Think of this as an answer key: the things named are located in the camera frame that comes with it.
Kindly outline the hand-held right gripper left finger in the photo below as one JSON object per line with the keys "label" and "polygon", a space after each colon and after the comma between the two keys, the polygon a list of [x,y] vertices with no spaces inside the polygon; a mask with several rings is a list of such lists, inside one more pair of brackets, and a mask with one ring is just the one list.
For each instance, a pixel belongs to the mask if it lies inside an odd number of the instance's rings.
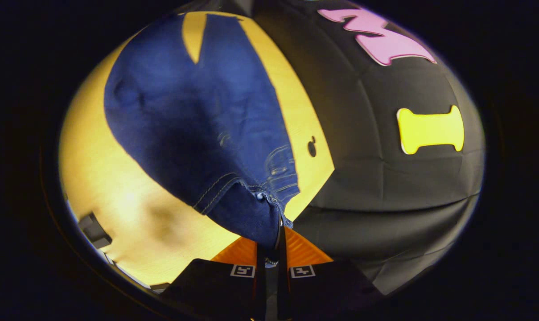
{"label": "hand-held right gripper left finger", "polygon": [[263,321],[263,253],[253,240],[239,238],[210,260],[192,260],[162,300],[195,321]]}

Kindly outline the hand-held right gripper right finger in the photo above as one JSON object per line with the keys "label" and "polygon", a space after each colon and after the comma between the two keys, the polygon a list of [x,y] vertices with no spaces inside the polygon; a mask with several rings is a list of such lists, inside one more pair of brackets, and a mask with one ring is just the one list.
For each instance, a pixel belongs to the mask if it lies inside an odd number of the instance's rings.
{"label": "hand-held right gripper right finger", "polygon": [[349,260],[333,260],[298,232],[281,228],[278,319],[348,321],[383,300],[382,292]]}

